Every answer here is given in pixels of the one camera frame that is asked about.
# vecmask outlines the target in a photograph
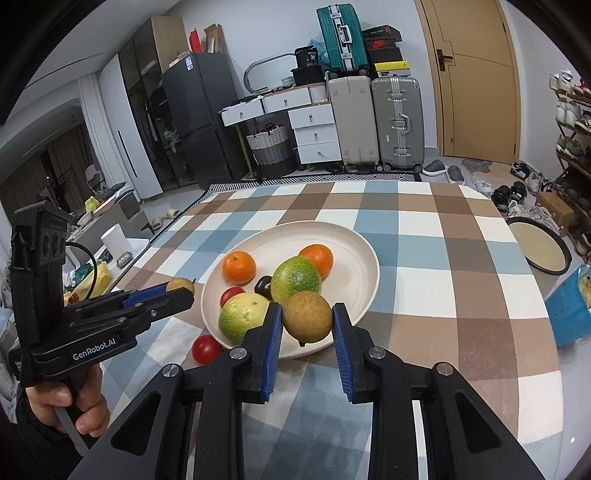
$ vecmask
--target pomelo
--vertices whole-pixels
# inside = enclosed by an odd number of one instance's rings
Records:
[[[285,260],[273,273],[271,296],[283,304],[289,297],[301,291],[320,293],[322,279],[316,267],[304,257]]]
[[[258,293],[239,293],[224,304],[218,326],[229,340],[240,343],[247,330],[262,325],[268,306],[269,300]]]

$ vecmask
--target gray slipper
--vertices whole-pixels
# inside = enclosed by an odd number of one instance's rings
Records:
[[[452,165],[447,169],[446,175],[447,181],[449,183],[455,183],[456,185],[465,185],[464,175],[462,175],[462,171],[455,165]]]
[[[428,177],[436,177],[447,171],[447,167],[439,159],[432,161],[429,165],[423,168],[423,174]]]

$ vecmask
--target blue gripper pad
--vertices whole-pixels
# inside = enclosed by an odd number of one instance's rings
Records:
[[[275,387],[275,377],[277,376],[277,363],[279,362],[279,348],[281,347],[281,337],[283,335],[283,309],[277,306],[275,317],[271,325],[271,333],[267,342],[265,359],[262,366],[262,385],[261,395],[264,401],[269,401],[273,388]]]
[[[147,300],[153,299],[154,297],[164,295],[166,293],[166,285],[167,283],[161,283],[160,285],[145,288],[132,293],[127,301],[123,304],[124,308],[131,307],[134,303],[145,302]]]
[[[339,304],[335,304],[335,306],[332,308],[332,335],[335,342],[336,359],[339,363],[340,381],[343,384],[343,392],[345,392],[349,401],[353,401],[353,393],[355,392],[355,387],[353,386],[353,364],[351,362],[347,341],[345,339],[345,332],[343,330],[342,323],[343,319],[339,313],[340,309],[341,308],[339,307]]]

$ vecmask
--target red tomato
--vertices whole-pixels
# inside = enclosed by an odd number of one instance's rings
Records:
[[[211,335],[201,335],[193,342],[191,353],[196,362],[209,365],[214,358],[224,353],[224,348]]]
[[[227,289],[224,293],[222,293],[222,296],[220,298],[220,307],[223,307],[228,300],[230,300],[234,295],[238,295],[239,293],[244,293],[244,288],[230,287],[229,289]]]

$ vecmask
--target wooden door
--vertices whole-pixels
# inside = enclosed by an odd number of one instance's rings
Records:
[[[428,24],[441,153],[512,163],[519,97],[500,6],[496,0],[417,0],[417,6]]]

